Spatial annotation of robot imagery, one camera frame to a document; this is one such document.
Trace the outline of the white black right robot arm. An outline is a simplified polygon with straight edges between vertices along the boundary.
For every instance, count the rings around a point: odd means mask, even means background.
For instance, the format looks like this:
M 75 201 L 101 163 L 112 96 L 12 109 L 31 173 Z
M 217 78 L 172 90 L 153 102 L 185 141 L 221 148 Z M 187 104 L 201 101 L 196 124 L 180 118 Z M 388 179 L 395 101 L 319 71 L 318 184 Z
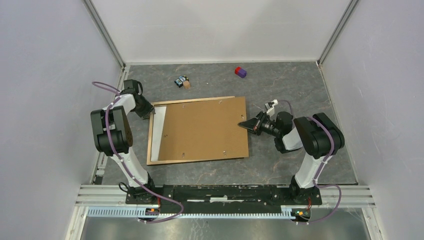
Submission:
M 289 112 L 281 111 L 274 120 L 260 112 L 237 125 L 257 136 L 261 133 L 273 136 L 275 148 L 282 154 L 305 150 L 301 167 L 289 185 L 288 196 L 295 204 L 302 204 L 317 189 L 324 166 L 345 145 L 342 131 L 323 112 L 294 118 Z

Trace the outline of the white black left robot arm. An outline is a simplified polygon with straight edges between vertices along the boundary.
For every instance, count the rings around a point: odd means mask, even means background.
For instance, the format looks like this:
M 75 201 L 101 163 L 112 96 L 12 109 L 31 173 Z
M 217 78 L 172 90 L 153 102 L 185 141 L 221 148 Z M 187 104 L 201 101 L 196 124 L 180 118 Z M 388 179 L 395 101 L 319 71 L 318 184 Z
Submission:
M 115 161 L 123 172 L 127 183 L 119 183 L 121 191 L 131 199 L 153 203 L 157 190 L 133 150 L 128 114 L 135 113 L 147 119 L 154 112 L 154 106 L 143 96 L 142 83 L 137 80 L 125 80 L 122 90 L 99 81 L 93 81 L 92 85 L 114 94 L 113 101 L 106 107 L 90 113 L 95 148 Z

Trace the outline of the landscape photo print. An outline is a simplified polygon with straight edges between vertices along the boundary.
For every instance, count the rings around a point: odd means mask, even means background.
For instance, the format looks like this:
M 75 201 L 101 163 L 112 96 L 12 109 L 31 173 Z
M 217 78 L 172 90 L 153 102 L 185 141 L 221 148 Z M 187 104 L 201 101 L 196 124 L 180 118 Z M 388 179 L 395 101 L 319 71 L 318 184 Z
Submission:
M 156 106 L 153 114 L 152 125 L 152 143 L 150 151 L 150 161 L 157 162 L 159 160 L 159 153 L 162 141 L 162 134 L 165 123 L 167 106 Z

